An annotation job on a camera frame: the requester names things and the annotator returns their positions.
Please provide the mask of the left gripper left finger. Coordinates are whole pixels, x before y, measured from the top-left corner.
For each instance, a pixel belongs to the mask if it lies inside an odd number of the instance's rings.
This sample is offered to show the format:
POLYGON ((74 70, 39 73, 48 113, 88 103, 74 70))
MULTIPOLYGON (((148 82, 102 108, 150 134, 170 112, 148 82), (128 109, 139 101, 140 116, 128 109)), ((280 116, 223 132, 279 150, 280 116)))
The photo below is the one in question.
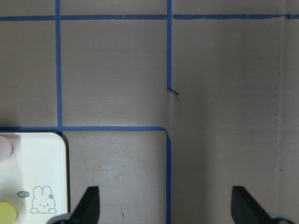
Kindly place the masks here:
POLYGON ((70 217, 71 224, 97 224, 100 217, 99 187, 88 187, 70 217))

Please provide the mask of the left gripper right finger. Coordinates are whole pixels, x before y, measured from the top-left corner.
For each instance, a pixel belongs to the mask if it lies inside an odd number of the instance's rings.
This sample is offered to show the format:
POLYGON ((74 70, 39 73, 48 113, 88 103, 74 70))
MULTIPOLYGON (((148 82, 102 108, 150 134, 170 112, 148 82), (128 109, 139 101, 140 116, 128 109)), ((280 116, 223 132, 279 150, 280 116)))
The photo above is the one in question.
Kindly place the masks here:
POLYGON ((235 224, 271 224, 272 219, 243 186, 233 186, 231 216, 235 224))

